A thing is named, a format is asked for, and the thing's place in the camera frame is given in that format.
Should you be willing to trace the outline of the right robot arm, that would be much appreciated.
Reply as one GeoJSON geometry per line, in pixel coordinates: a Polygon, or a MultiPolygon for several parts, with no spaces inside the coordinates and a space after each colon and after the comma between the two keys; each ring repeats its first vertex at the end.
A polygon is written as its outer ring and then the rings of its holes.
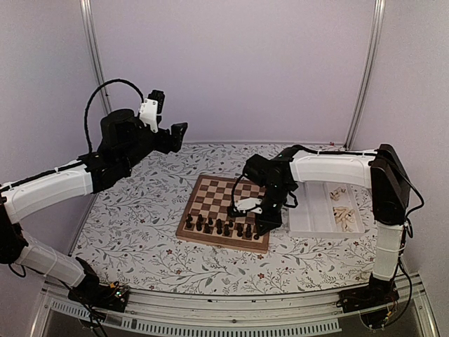
{"type": "Polygon", "coordinates": [[[258,154],[246,161],[243,178],[265,189],[261,197],[232,201],[230,216],[255,214],[259,235],[282,224],[288,210],[288,234],[297,238],[355,239],[362,235],[356,188],[369,192],[377,223],[374,281],[363,291],[369,306],[389,296],[410,229],[410,193],[416,188],[395,149],[323,151],[302,145],[282,150],[272,159],[258,154]]]}

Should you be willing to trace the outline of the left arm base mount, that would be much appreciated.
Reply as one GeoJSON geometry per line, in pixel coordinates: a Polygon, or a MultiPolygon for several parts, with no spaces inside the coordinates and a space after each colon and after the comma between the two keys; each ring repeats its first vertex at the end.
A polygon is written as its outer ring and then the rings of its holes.
{"type": "Polygon", "coordinates": [[[94,308],[115,312],[125,312],[130,287],[119,281],[101,284],[92,267],[83,259],[76,257],[83,267],[85,277],[80,285],[69,290],[68,299],[94,308]]]}

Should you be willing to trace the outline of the dark chess piece eleventh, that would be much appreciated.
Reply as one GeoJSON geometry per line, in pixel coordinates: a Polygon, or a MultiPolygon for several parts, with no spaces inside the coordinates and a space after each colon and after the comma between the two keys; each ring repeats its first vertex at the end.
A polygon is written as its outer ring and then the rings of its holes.
{"type": "Polygon", "coordinates": [[[211,233],[209,224],[205,224],[205,227],[204,227],[204,231],[203,231],[203,232],[204,232],[205,234],[210,234],[210,233],[211,233]]]}

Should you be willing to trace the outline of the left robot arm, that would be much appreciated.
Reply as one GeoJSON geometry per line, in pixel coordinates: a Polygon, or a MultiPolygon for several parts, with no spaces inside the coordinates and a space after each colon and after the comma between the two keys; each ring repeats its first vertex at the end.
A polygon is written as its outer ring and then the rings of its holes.
{"type": "Polygon", "coordinates": [[[24,230],[21,222],[70,199],[97,194],[131,175],[153,151],[178,152],[186,122],[161,128],[156,112],[116,110],[100,121],[98,148],[69,163],[1,187],[1,264],[28,267],[75,288],[90,305],[104,299],[92,267],[69,257],[24,230]]]}

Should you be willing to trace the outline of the wooden chessboard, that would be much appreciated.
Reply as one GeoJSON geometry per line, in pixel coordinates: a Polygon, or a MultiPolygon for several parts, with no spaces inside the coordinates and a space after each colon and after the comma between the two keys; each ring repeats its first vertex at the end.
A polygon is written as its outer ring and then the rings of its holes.
{"type": "Polygon", "coordinates": [[[257,234],[255,214],[248,213],[247,216],[242,218],[231,218],[227,215],[227,207],[231,205],[233,199],[238,201],[249,197],[261,197],[263,194],[264,188],[249,180],[243,179],[237,183],[231,178],[200,175],[189,197],[175,235],[178,239],[187,242],[265,254],[269,248],[269,235],[262,235],[258,240],[253,239],[254,235],[257,234]],[[188,213],[193,218],[194,226],[192,230],[185,228],[188,213]],[[203,216],[201,232],[196,230],[196,220],[199,214],[203,216]],[[208,224],[208,218],[213,219],[213,226],[210,226],[211,233],[205,234],[203,231],[205,224],[208,224]],[[222,220],[223,232],[225,225],[229,224],[229,220],[234,221],[234,227],[229,229],[229,237],[225,237],[223,233],[221,235],[216,233],[215,223],[218,218],[222,220]],[[237,236],[237,223],[244,224],[242,237],[237,236]],[[252,237],[250,239],[245,238],[247,224],[252,225],[252,237]]]}

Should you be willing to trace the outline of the dark chess piece thirteenth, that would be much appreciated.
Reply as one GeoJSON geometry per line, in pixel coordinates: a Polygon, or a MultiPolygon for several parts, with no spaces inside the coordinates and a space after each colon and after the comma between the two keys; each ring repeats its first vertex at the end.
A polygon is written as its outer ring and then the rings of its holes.
{"type": "Polygon", "coordinates": [[[245,238],[250,239],[252,237],[252,225],[247,224],[246,231],[245,231],[245,238]]]}

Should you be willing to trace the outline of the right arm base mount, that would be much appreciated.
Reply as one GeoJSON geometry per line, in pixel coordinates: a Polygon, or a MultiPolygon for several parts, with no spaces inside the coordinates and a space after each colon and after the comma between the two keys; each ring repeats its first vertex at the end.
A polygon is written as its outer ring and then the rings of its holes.
{"type": "Polygon", "coordinates": [[[384,281],[372,275],[367,285],[340,291],[338,296],[336,307],[342,308],[343,313],[382,306],[379,310],[361,315],[363,324],[370,329],[381,329],[387,325],[392,316],[392,310],[387,309],[387,304],[395,303],[399,299],[393,280],[384,281]]]}

